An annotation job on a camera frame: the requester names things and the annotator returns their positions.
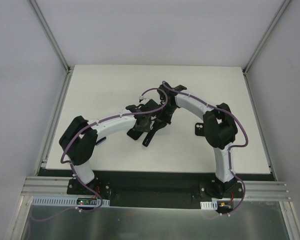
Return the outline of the black phone case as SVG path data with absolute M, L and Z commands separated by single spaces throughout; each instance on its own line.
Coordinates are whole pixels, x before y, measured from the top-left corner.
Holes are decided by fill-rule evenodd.
M 204 130 L 204 124 L 197 122 L 195 124 L 194 134 L 198 137 L 204 137 L 205 136 L 205 130 Z

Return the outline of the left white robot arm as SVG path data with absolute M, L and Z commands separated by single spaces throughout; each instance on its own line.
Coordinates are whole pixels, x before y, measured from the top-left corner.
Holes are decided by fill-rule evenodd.
M 59 145 L 63 150 L 60 161 L 71 164 L 79 180 L 79 190 L 86 195 L 95 191 L 96 177 L 90 158 L 97 144 L 123 130 L 150 131 L 151 118 L 165 106 L 149 100 L 146 104 L 128 105 L 122 112 L 101 120 L 89 121 L 81 115 L 75 117 L 60 137 Z

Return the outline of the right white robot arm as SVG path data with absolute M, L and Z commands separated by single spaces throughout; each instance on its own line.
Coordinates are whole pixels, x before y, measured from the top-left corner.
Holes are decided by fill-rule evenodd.
M 157 116 L 161 122 L 169 124 L 177 108 L 185 109 L 202 120 L 195 135 L 205 137 L 209 145 L 213 147 L 216 166 L 215 180 L 207 185 L 205 192 L 218 199 L 227 197 L 237 183 L 236 174 L 232 169 L 231 150 L 238 128 L 236 118 L 229 106 L 225 103 L 211 105 L 191 94 L 183 85 L 172 88 L 164 81 L 159 88 L 166 93 L 166 95 L 161 93 L 160 99 L 168 100 L 161 115 Z

